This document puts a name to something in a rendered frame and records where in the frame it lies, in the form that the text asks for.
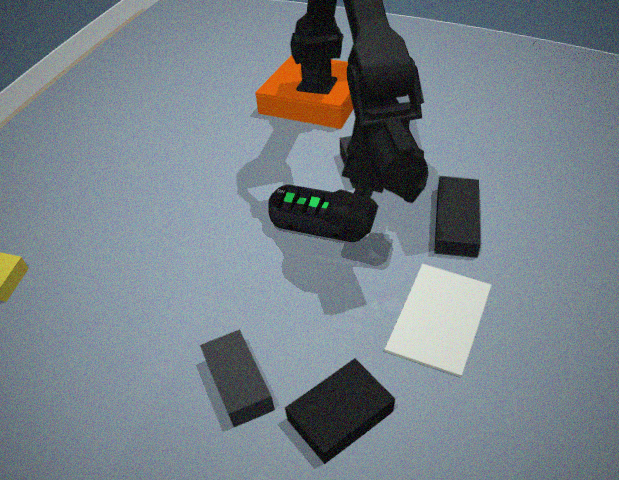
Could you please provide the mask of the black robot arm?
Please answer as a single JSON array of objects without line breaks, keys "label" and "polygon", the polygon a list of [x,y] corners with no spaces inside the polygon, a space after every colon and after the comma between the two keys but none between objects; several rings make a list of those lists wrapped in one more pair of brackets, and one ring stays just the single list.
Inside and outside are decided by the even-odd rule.
[{"label": "black robot arm", "polygon": [[[377,174],[374,191],[383,187],[414,202],[426,186],[428,165],[409,129],[421,119],[418,68],[404,39],[388,23],[383,0],[343,0],[353,45],[347,82],[355,114],[352,136],[366,148]],[[307,13],[291,39],[302,81],[296,91],[330,94],[337,77],[331,58],[340,59],[344,35],[337,26],[337,0],[308,0]],[[409,102],[399,103],[408,94]]]}]

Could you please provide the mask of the yellow rectangular block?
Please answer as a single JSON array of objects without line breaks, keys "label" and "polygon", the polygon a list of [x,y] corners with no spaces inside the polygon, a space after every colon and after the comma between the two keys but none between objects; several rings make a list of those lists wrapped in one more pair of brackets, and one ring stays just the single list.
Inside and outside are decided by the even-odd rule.
[{"label": "yellow rectangular block", "polygon": [[8,301],[28,269],[21,257],[0,253],[0,301]]}]

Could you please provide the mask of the white flat rectangular board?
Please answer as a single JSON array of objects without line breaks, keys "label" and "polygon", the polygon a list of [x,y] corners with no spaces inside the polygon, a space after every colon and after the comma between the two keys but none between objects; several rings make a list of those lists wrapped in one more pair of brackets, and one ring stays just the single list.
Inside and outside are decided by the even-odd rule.
[{"label": "white flat rectangular board", "polygon": [[422,264],[385,351],[461,377],[490,288]]}]

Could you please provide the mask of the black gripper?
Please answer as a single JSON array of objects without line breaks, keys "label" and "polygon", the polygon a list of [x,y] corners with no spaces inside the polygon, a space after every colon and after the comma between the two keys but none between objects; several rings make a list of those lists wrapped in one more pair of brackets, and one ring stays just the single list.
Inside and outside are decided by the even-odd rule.
[{"label": "black gripper", "polygon": [[352,136],[348,145],[348,159],[342,176],[355,184],[354,193],[346,190],[333,192],[325,212],[325,221],[341,227],[346,235],[371,232],[379,205],[371,198],[377,174],[366,148]]}]

